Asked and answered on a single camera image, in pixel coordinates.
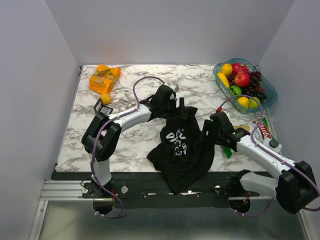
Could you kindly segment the black printed t-shirt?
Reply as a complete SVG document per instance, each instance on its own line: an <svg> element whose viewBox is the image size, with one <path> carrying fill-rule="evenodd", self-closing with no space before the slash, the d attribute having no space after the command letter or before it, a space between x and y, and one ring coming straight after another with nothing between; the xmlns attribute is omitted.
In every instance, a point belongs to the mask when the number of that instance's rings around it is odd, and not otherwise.
<svg viewBox="0 0 320 240"><path fill-rule="evenodd" d="M213 164L214 141L201 141L197 111L187 106L186 119L168 119L160 131L160 144L147 155L174 194L201 179Z"/></svg>

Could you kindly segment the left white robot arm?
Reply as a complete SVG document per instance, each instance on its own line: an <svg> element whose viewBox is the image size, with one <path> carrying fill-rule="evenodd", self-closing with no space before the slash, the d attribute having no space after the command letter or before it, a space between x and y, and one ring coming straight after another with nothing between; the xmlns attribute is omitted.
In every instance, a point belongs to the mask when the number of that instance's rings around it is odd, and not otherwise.
<svg viewBox="0 0 320 240"><path fill-rule="evenodd" d="M81 139L91 160L91 178L95 182L93 191L101 198L107 197L111 191L112 180L110 157L113 155L121 133L130 128L150 122L154 119L185 119L184 99L177 100L179 86L162 84L155 94L137 105L111 115L97 113Z"/></svg>

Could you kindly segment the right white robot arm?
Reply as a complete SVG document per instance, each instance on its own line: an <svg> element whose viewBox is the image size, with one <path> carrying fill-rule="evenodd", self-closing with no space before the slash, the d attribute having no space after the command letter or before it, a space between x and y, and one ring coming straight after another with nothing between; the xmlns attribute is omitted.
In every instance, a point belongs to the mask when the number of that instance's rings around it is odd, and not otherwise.
<svg viewBox="0 0 320 240"><path fill-rule="evenodd" d="M270 174L266 177L249 170L238 172L227 187L227 193L231 195L258 193L276 200L290 214L306 209L320 196L312 168L307 162L290 160L260 143L246 129L234 128L223 111L204 121L201 139L245 155Z"/></svg>

